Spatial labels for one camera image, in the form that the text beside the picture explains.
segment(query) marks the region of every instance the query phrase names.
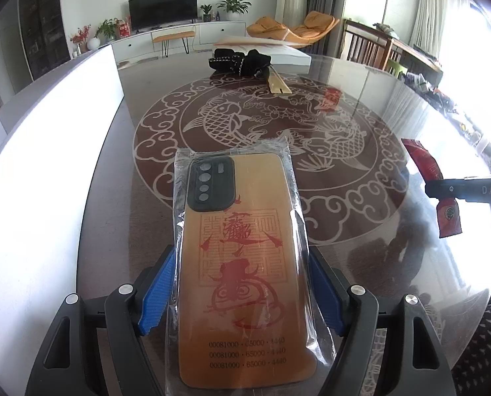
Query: black cloth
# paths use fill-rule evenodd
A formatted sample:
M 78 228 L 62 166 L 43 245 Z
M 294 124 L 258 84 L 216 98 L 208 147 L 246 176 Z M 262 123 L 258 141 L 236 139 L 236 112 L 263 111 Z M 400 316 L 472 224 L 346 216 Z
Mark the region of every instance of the black cloth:
M 249 51 L 247 56 L 243 52 L 234 52 L 231 49 L 216 49 L 214 58 L 209 59 L 209 66 L 219 72 L 232 72 L 238 76 L 254 76 L 271 64 L 271 57 L 261 54 L 256 49 Z
M 452 377 L 458 396 L 491 396 L 491 299 L 471 341 L 452 369 Z

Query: orange lounge chair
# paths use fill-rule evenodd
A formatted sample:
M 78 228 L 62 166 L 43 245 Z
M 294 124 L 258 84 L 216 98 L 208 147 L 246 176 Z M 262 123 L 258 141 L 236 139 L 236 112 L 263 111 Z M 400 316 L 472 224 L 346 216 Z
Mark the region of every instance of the orange lounge chair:
M 285 42 L 297 43 L 292 47 L 299 48 L 312 45 L 326 36 L 334 26 L 339 23 L 331 15 L 312 11 L 304 19 L 304 23 L 295 28 L 288 28 L 283 23 L 276 22 L 269 16 L 258 19 L 253 25 L 247 27 L 251 37 L 272 38 Z

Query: blue clamp pad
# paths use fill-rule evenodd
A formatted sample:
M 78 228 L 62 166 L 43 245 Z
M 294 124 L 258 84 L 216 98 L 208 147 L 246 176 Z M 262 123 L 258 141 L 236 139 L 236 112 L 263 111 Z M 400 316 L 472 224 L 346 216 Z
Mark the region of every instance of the blue clamp pad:
M 310 252 L 309 258 L 311 287 L 326 326 L 332 328 L 337 335 L 344 335 L 346 325 L 342 322 L 342 308 L 339 298 L 328 275 L 312 252 Z
M 342 309 L 339 298 L 328 275 L 313 253 L 309 256 L 311 288 L 323 314 L 326 326 L 332 328 L 338 335 L 344 335 L 346 325 L 342 322 Z M 172 293 L 173 276 L 176 268 L 176 251 L 171 249 L 168 258 L 157 273 L 150 289 L 144 295 L 139 330 L 147 335 L 152 327 L 159 324 Z
M 164 309 L 167 307 L 170 294 L 172 293 L 172 284 L 174 273 L 176 271 L 176 250 L 170 250 L 168 258 L 156 274 L 152 285 L 143 298 L 141 318 L 138 326 L 142 335 L 147 335 L 150 329 L 159 324 Z

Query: metal screw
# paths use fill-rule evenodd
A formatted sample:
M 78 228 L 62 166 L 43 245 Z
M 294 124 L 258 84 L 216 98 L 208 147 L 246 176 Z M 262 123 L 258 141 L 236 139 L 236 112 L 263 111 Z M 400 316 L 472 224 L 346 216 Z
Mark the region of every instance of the metal screw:
M 119 293 L 121 295 L 127 295 L 128 293 L 133 292 L 133 286 L 131 284 L 123 284 L 119 287 Z
M 71 295 L 66 296 L 66 304 L 74 304 L 78 300 L 78 295 L 76 293 L 72 293 Z
M 366 292 L 365 288 L 362 285 L 358 285 L 358 284 L 350 287 L 350 290 L 354 295 L 359 295 L 359 296 L 364 295 Z
M 416 305 L 418 303 L 418 298 L 414 295 L 406 295 L 405 300 L 410 304 L 410 305 Z

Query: orange cushion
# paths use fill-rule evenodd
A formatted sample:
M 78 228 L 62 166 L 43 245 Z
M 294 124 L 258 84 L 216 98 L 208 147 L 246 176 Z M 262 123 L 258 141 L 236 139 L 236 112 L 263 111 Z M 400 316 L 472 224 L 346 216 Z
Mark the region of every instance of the orange cushion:
M 252 25 L 249 25 L 247 27 L 247 32 L 252 35 L 252 34 L 260 34 L 260 33 L 263 33 L 265 31 L 264 27 L 262 27 L 261 25 L 259 25 L 258 23 L 254 23 Z
M 285 28 L 281 23 L 276 22 L 269 16 L 264 16 L 263 18 L 258 19 L 256 23 L 261 25 L 264 30 L 277 30 Z
M 304 19 L 304 25 L 309 29 L 324 31 L 333 22 L 334 17 L 324 13 L 312 11 Z
M 297 28 L 292 29 L 292 31 L 302 38 L 314 38 L 320 36 L 320 31 L 308 29 L 304 25 L 299 25 Z

